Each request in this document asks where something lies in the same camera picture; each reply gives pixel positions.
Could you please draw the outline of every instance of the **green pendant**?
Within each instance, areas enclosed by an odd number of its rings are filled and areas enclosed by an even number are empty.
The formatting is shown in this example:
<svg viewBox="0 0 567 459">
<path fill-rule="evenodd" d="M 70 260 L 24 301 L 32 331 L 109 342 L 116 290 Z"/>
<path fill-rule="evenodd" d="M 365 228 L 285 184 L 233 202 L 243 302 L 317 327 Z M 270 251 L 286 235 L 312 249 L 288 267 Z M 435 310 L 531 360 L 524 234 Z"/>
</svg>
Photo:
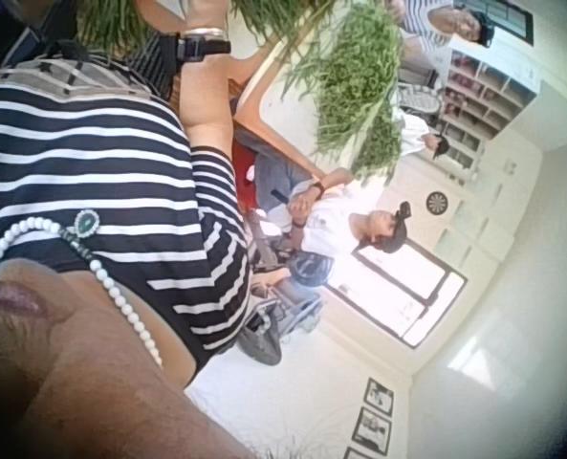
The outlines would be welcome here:
<svg viewBox="0 0 567 459">
<path fill-rule="evenodd" d="M 100 226 L 98 214 L 93 210 L 82 210 L 75 219 L 75 235 L 79 239 L 85 239 L 94 234 Z"/>
</svg>

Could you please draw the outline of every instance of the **framed picture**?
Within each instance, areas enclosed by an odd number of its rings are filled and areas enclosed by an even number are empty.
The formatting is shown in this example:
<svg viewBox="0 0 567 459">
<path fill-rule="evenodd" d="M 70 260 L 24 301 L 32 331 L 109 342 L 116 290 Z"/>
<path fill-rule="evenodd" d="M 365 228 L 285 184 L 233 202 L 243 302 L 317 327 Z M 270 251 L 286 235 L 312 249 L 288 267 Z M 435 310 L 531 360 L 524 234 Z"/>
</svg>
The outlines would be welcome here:
<svg viewBox="0 0 567 459">
<path fill-rule="evenodd" d="M 391 421 L 368 408 L 362 408 L 353 432 L 353 441 L 366 449 L 386 456 L 390 437 Z"/>
<path fill-rule="evenodd" d="M 347 448 L 347 452 L 344 453 L 342 459 L 372 459 L 370 456 L 366 456 L 363 452 L 359 452 L 351 447 Z"/>
<path fill-rule="evenodd" d="M 382 384 L 379 384 L 372 378 L 368 380 L 366 394 L 363 400 L 387 416 L 391 416 L 394 410 L 394 393 Z"/>
</svg>

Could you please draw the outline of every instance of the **wristwatch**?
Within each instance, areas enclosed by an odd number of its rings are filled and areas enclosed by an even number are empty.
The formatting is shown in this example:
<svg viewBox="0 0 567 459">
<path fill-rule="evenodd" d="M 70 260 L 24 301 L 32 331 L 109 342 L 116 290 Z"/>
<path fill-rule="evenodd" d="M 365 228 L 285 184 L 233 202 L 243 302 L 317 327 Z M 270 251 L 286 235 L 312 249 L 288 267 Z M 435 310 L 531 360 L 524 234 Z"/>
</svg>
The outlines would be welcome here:
<svg viewBox="0 0 567 459">
<path fill-rule="evenodd" d="M 230 42 L 222 38 L 207 40 L 204 34 L 187 34 L 177 40 L 177 66 L 187 62 L 202 62 L 207 55 L 229 55 Z"/>
</svg>

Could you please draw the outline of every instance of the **pearl necklace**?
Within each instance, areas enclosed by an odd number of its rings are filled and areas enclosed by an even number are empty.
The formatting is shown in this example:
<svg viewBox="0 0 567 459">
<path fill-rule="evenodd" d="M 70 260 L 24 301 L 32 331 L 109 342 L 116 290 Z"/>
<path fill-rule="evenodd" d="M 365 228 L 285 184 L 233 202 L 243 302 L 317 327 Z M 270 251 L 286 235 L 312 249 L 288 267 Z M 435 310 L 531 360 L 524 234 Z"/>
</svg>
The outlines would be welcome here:
<svg viewBox="0 0 567 459">
<path fill-rule="evenodd" d="M 98 215 L 93 210 L 82 210 L 75 220 L 75 233 L 73 234 L 62 227 L 59 223 L 50 219 L 43 219 L 42 217 L 30 217 L 22 220 L 11 226 L 10 229 L 5 231 L 5 235 L 0 239 L 0 261 L 3 258 L 5 251 L 13 245 L 13 242 L 20 234 L 30 231 L 46 231 L 51 234 L 57 234 L 61 239 L 66 241 L 71 249 L 76 251 L 81 258 L 83 258 L 90 267 L 90 271 L 94 273 L 96 279 L 102 284 L 104 290 L 107 291 L 111 299 L 115 302 L 120 312 L 126 317 L 134 331 L 141 338 L 142 343 L 154 361 L 162 367 L 163 362 L 160 357 L 160 351 L 156 346 L 156 342 L 151 338 L 151 334 L 145 329 L 145 324 L 142 323 L 141 318 L 135 313 L 134 308 L 128 304 L 126 298 L 121 294 L 121 290 L 116 286 L 115 281 L 109 277 L 109 273 L 102 268 L 100 263 L 92 252 L 83 246 L 79 240 L 87 238 L 94 234 L 99 226 Z"/>
</svg>

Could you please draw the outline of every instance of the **black and white striped top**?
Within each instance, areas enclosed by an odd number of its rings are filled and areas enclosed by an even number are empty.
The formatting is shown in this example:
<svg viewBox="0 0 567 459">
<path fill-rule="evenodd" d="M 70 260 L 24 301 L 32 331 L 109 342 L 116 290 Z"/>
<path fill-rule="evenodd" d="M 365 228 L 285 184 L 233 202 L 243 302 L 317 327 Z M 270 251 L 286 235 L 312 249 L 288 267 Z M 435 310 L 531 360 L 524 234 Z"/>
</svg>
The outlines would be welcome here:
<svg viewBox="0 0 567 459">
<path fill-rule="evenodd" d="M 406 18 L 402 28 L 418 35 L 421 48 L 426 53 L 446 46 L 451 35 L 437 31 L 429 23 L 427 15 L 434 9 L 452 6 L 452 0 L 406 0 Z"/>
<path fill-rule="evenodd" d="M 199 368 L 227 348 L 248 314 L 249 264 L 229 160 L 190 149 L 161 100 L 57 98 L 0 82 L 0 238 L 41 216 L 71 227 L 100 217 L 85 245 L 175 330 Z M 56 236 L 20 236 L 5 259 L 59 273 L 87 269 Z"/>
</svg>

